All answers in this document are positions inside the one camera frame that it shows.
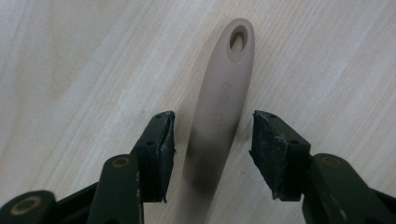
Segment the wooden table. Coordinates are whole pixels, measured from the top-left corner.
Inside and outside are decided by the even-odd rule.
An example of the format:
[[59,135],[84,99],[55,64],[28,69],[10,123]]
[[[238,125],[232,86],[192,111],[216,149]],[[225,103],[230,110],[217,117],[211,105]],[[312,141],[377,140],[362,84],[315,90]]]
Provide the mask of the wooden table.
[[255,109],[279,115],[311,153],[348,160],[396,196],[396,1],[7,1],[0,3],[0,204],[58,199],[128,153],[151,116],[177,113],[171,223],[192,115],[223,28],[250,20],[256,53],[243,117],[210,223],[304,223],[273,201],[248,155]]

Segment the wooden surface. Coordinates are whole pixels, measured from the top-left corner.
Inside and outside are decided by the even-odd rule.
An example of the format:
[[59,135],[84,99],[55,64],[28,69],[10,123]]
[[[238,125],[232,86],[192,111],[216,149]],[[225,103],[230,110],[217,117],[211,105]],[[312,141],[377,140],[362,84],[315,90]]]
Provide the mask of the wooden surface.
[[312,154],[347,159],[396,196],[396,1],[0,2],[0,204],[28,190],[58,199],[97,181],[151,116],[177,113],[171,223],[205,68],[234,18],[256,33],[253,75],[210,223],[304,223],[273,201],[248,155],[255,109],[279,115]]

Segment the oval hole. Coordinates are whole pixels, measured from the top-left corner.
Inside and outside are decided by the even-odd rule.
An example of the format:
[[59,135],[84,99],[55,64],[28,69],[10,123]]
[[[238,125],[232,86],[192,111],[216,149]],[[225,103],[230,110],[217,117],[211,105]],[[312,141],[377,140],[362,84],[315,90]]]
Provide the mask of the oval hole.
[[244,37],[242,33],[238,32],[231,36],[230,48],[233,53],[239,53],[244,49]]

